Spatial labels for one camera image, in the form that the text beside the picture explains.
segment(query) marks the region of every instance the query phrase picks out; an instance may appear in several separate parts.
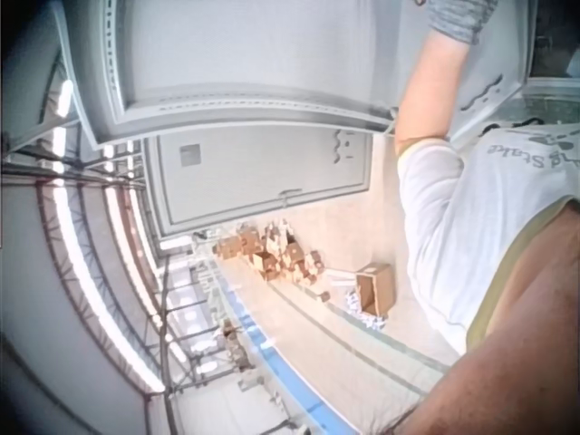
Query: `white metal cabinet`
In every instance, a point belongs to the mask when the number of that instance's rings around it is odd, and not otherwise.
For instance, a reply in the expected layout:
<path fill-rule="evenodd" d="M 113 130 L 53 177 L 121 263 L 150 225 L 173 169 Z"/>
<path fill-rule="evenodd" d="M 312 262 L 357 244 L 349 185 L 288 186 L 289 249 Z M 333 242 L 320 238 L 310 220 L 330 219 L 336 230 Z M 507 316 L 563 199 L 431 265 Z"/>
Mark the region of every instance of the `white metal cabinet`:
<path fill-rule="evenodd" d="M 232 127 L 150 138 L 144 159 L 159 236 L 366 190 L 371 153 L 369 134 L 311 127 Z"/>
<path fill-rule="evenodd" d="M 452 134 L 525 81 L 534 3 L 499 2 L 470 56 Z M 209 125 L 388 130 L 429 30 L 412 0 L 64 6 L 64 57 L 95 146 Z"/>

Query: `person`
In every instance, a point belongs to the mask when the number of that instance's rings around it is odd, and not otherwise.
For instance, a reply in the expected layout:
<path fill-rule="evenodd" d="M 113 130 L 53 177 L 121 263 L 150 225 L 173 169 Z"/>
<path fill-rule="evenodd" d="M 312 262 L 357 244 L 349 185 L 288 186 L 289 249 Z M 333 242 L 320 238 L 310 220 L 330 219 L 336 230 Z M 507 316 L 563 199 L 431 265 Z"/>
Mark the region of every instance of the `person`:
<path fill-rule="evenodd" d="M 430 0 L 395 132 L 412 291 L 462 356 L 381 434 L 580 433 L 580 124 L 446 140 L 495 0 Z"/>

